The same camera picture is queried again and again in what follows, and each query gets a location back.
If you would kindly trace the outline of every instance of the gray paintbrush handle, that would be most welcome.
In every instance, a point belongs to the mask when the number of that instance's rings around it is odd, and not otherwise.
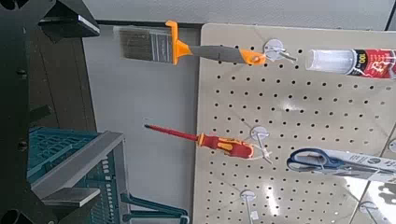
[[[227,63],[246,63],[239,49],[223,46],[190,46],[192,55]]]

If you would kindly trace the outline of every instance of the white pegboard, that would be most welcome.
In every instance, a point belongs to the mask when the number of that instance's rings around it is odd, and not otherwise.
[[[264,66],[201,60],[198,133],[248,139],[265,127],[274,165],[197,148],[194,223],[248,223],[239,199],[251,189],[254,223],[348,223],[367,181],[295,173],[286,167],[300,147],[379,155],[395,122],[395,82],[304,70],[309,49],[396,49],[396,34],[207,24],[202,45],[261,50],[282,40],[299,61]]]
[[[389,150],[389,142],[396,138],[393,132],[387,143],[384,143],[382,157],[396,160],[396,153]],[[396,185],[380,182],[371,182],[364,192],[361,202],[371,202],[375,209],[371,209],[371,216],[367,213],[358,211],[353,218],[352,224],[376,223],[376,224],[395,224],[396,216]]]

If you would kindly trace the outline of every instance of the white wall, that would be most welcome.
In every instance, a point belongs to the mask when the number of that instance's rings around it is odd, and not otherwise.
[[[84,0],[97,20],[384,30],[394,0]]]
[[[112,27],[101,28],[100,37],[84,38],[98,131],[125,134],[134,196],[191,212],[194,143],[143,125],[195,133],[199,60],[185,57],[173,66],[122,59]],[[191,45],[199,44],[199,35],[198,30],[180,29],[180,39]]]

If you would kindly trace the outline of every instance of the red screwdriver handle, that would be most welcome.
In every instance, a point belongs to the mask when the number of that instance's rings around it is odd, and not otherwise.
[[[254,153],[253,146],[249,143],[233,138],[207,136],[204,133],[199,135],[197,144],[200,147],[221,149],[229,156],[240,157],[244,159],[251,158]]]

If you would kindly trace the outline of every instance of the glue bottle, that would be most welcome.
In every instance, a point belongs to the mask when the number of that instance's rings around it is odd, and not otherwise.
[[[391,49],[311,49],[305,68],[357,77],[396,78],[395,61]]]

